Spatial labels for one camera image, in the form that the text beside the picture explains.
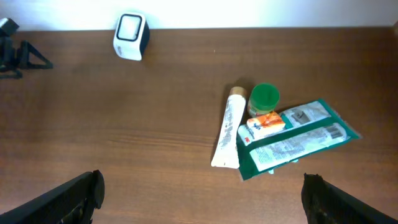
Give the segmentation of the light green tissue packet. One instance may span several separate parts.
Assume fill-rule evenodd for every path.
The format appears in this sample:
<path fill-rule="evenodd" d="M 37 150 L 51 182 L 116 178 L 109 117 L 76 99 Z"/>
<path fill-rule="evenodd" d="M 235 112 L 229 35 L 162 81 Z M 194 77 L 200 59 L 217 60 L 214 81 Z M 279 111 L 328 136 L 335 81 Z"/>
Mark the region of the light green tissue packet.
<path fill-rule="evenodd" d="M 285 163 L 283 163 L 283 164 L 277 165 L 277 166 L 275 166 L 275 167 L 269 169 L 267 172 L 268 172 L 269 174 L 272 175 L 272 174 L 274 174 L 274 170 L 275 170 L 275 169 L 281 168 L 281 167 L 283 167 L 283 166 L 285 166 L 285 165 L 287 165 L 287 164 L 290 164 L 290 163 L 298 163 L 298 161 L 299 161 L 299 159 L 294 159 L 294 160 L 292 160 L 292 161 L 285 162 Z"/>

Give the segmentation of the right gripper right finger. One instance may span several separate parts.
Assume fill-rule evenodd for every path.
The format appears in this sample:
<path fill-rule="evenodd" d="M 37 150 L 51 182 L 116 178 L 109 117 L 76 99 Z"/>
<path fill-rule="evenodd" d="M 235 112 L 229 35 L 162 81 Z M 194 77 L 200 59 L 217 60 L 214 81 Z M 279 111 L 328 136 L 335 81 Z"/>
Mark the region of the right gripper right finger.
<path fill-rule="evenodd" d="M 301 200 L 309 224 L 397 224 L 397 220 L 376 210 L 318 174 L 304 174 Z"/>

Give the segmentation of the green 3M wipes packet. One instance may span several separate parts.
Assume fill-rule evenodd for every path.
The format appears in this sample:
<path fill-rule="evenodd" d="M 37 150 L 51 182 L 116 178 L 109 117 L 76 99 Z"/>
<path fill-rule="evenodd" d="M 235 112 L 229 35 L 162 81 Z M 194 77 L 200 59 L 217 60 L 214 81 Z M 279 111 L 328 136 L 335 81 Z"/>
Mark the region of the green 3M wipes packet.
<path fill-rule="evenodd" d="M 255 138 L 246 124 L 238 128 L 236 142 L 243 180 L 361 138 L 323 99 L 289 108 L 280 116 L 285 127 L 265 137 Z"/>

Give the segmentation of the green lid small jar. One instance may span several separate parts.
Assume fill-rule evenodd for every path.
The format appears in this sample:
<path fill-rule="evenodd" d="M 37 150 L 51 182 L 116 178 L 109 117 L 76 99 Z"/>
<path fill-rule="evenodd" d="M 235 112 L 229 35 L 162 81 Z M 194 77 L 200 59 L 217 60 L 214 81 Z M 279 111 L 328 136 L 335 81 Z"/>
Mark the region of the green lid small jar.
<path fill-rule="evenodd" d="M 256 85 L 248 100 L 248 113 L 251 117 L 274 111 L 280 99 L 278 89 L 270 83 Z"/>

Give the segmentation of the small orange packet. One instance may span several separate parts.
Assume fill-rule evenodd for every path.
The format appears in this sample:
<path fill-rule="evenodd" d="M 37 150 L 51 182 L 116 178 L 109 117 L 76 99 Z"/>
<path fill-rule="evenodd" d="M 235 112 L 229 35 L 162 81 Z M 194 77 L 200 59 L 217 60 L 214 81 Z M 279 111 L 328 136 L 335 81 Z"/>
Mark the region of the small orange packet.
<path fill-rule="evenodd" d="M 258 138 L 277 133 L 285 128 L 285 122 L 274 111 L 248 119 L 246 125 Z"/>

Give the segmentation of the white cream tube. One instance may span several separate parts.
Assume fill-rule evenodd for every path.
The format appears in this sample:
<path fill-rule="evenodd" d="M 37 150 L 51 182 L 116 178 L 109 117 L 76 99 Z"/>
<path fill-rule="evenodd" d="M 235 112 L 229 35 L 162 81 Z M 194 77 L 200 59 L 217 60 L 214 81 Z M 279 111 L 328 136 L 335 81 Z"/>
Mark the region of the white cream tube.
<path fill-rule="evenodd" d="M 232 87 L 226 102 L 216 150 L 211 160 L 212 167 L 239 167 L 236 137 L 245 107 L 246 90 L 240 86 Z"/>

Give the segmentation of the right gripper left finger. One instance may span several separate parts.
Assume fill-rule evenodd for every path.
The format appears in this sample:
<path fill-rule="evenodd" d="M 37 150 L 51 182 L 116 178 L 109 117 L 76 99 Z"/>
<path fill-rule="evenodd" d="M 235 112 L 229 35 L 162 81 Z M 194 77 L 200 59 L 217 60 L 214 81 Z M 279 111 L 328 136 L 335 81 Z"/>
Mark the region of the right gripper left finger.
<path fill-rule="evenodd" d="M 104 201 L 104 177 L 85 172 L 37 198 L 1 214 L 1 223 L 86 223 Z"/>

